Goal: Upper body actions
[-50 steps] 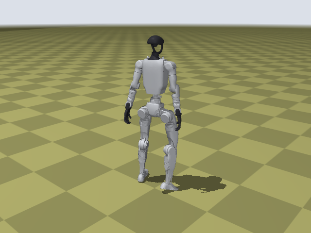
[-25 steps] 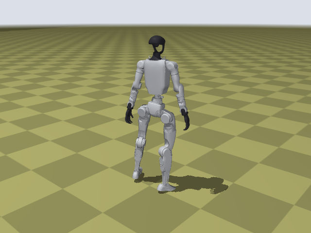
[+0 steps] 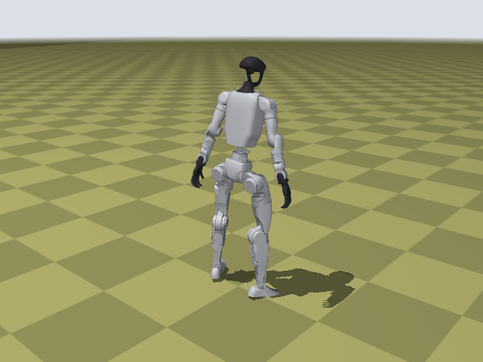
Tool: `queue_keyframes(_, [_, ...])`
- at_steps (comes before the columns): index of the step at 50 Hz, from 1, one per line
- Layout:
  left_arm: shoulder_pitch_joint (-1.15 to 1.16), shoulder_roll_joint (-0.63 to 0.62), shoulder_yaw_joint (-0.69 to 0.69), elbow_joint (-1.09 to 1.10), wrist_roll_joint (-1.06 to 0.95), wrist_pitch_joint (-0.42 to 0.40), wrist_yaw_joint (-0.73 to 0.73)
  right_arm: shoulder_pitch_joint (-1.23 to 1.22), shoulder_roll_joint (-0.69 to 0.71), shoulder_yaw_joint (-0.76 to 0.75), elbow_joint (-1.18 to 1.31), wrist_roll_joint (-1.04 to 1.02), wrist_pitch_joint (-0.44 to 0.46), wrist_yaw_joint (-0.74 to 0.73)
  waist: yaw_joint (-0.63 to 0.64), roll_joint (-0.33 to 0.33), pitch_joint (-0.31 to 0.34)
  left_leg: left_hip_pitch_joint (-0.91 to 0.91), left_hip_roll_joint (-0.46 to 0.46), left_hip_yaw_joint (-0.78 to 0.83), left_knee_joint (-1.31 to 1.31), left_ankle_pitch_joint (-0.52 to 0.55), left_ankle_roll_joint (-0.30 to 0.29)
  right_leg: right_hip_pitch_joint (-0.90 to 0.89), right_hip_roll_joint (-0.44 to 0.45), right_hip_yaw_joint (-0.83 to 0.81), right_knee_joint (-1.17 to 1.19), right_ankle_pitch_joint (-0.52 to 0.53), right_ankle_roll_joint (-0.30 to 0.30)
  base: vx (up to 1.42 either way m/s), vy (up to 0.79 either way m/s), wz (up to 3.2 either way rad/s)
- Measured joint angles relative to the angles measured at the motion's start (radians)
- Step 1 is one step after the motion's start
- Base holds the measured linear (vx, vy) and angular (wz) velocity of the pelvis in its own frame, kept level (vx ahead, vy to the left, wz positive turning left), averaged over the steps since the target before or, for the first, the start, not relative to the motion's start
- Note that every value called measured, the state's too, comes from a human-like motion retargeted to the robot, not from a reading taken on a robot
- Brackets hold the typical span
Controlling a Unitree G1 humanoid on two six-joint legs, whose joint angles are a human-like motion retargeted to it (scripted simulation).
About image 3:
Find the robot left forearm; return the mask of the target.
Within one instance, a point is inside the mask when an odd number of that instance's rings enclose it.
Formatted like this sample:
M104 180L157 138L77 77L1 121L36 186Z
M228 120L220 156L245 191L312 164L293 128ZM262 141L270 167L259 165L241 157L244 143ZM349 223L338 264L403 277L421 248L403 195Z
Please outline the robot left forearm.
M209 127L210 127L210 125L208 126L208 128ZM211 153L211 150L213 148L215 141L216 141L216 138L213 135L209 134L208 129L207 129L207 131L205 133L204 142L202 144L200 154L197 156L197 160L198 160L199 156L202 156L204 158L203 164L208 162L208 157Z

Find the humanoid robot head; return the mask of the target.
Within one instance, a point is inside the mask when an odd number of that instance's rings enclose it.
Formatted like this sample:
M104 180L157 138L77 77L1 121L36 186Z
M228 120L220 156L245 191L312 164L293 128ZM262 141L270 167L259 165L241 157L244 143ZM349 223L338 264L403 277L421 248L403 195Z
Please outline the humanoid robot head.
M257 57L246 57L240 62L239 67L246 70L248 81L245 81L242 88L240 88L236 92L247 93L247 94L255 93L254 87L258 86L262 81L263 73L264 73L264 70L266 69L265 63ZM260 77L257 82L252 82L251 80L251 74L254 74L254 72L260 73Z

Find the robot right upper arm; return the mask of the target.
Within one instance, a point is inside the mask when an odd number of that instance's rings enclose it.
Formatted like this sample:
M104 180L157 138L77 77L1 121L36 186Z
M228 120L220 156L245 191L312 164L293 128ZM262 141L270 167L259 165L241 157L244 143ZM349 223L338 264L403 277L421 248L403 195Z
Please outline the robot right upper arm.
M276 101L267 97L259 98L259 109L264 114L265 128L267 134L267 144L268 146L275 147L275 135L277 133L278 120L277 120L277 103Z

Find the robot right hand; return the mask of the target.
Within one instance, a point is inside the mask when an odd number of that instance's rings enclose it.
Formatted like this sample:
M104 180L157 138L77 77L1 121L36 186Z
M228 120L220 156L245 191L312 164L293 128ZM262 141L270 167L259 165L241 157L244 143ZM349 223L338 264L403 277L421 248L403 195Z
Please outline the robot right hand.
M284 209L284 208L287 208L291 203L291 190L288 185L289 179L288 178L284 179L283 174L278 173L277 180L278 180L278 184L281 184L282 186L283 195L285 197L285 203L283 206L281 206L281 208Z

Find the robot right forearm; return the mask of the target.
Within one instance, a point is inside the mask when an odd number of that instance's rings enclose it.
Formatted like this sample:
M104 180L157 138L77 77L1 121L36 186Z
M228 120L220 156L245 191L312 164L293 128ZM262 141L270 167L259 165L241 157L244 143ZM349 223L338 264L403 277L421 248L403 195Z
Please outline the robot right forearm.
M275 135L275 143L274 146L275 148L270 151L270 154L272 156L272 163L273 167L275 170L275 178L277 179L277 174L282 173L284 176L284 179L287 179L288 174L285 170L285 160L283 157L283 145L284 145L284 140L281 134Z

